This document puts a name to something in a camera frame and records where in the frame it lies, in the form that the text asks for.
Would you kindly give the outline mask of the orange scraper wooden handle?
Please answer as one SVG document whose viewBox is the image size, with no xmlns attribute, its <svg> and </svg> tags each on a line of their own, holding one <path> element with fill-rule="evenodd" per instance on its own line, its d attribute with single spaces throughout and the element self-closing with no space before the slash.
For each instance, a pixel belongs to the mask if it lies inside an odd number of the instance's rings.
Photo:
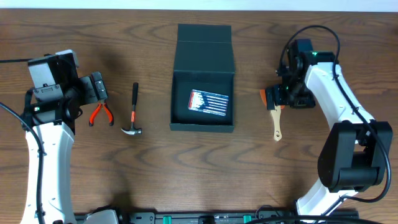
<svg viewBox="0 0 398 224">
<path fill-rule="evenodd" d="M 265 89 L 259 90 L 259 92 L 260 92 L 262 102 L 266 107 Z M 271 114 L 271 118 L 272 118 L 273 125 L 274 125 L 274 140 L 275 141 L 280 141 L 282 139 L 282 132 L 281 132 L 281 128 L 280 128 L 280 116 L 281 116 L 281 110 L 283 108 L 284 108 L 283 106 L 276 106 L 275 110 L 268 110 Z"/>
</svg>

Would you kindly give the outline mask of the small claw hammer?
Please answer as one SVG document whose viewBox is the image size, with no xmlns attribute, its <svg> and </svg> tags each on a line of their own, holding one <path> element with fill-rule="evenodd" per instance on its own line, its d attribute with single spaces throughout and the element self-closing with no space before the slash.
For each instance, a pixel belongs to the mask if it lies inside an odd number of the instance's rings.
<svg viewBox="0 0 398 224">
<path fill-rule="evenodd" d="M 136 105 L 137 105 L 137 95 L 138 95 L 139 84 L 138 82 L 134 82 L 132 86 L 132 111 L 131 111 L 131 125 L 129 129 L 121 128 L 121 130 L 130 136 L 140 135 L 142 134 L 141 128 L 135 127 L 136 121 Z"/>
</svg>

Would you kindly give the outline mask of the blue precision screwdriver set case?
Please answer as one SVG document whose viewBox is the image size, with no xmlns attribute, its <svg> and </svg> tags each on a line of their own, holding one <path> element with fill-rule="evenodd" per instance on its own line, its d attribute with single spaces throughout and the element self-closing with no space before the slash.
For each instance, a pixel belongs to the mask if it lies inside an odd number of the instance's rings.
<svg viewBox="0 0 398 224">
<path fill-rule="evenodd" d="M 229 96 L 217 93 L 192 90 L 188 102 L 188 109 L 217 116 L 226 116 Z"/>
</svg>

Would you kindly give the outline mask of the dark green box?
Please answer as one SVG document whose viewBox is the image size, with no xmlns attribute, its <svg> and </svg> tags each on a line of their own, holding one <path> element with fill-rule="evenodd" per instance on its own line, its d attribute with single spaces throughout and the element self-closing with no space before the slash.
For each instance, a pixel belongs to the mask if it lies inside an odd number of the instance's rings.
<svg viewBox="0 0 398 224">
<path fill-rule="evenodd" d="M 233 132 L 234 75 L 231 26 L 179 24 L 172 76 L 170 129 Z M 192 90 L 229 96 L 226 116 L 189 110 Z"/>
</svg>

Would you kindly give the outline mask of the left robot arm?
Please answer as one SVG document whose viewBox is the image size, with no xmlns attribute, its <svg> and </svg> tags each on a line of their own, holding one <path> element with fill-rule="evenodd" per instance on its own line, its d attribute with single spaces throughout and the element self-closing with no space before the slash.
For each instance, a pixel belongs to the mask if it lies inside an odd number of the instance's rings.
<svg viewBox="0 0 398 224">
<path fill-rule="evenodd" d="M 70 159 L 81 107 L 107 99 L 100 72 L 35 81 L 21 115 L 29 150 L 27 197 L 22 223 L 87 223 L 73 211 Z"/>
</svg>

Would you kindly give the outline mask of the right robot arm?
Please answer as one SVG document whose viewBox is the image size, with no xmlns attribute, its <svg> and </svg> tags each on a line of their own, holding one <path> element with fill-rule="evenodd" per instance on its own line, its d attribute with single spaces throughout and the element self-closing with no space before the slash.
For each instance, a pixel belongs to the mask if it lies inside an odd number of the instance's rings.
<svg viewBox="0 0 398 224">
<path fill-rule="evenodd" d="M 333 52 L 315 51 L 309 39 L 293 41 L 286 51 L 289 63 L 277 71 L 282 82 L 261 90 L 261 98 L 274 122 L 275 141 L 282 137 L 283 107 L 322 109 L 330 133 L 318 157 L 318 180 L 295 209 L 297 215 L 328 216 L 391 173 L 392 128 L 361 106 Z"/>
</svg>

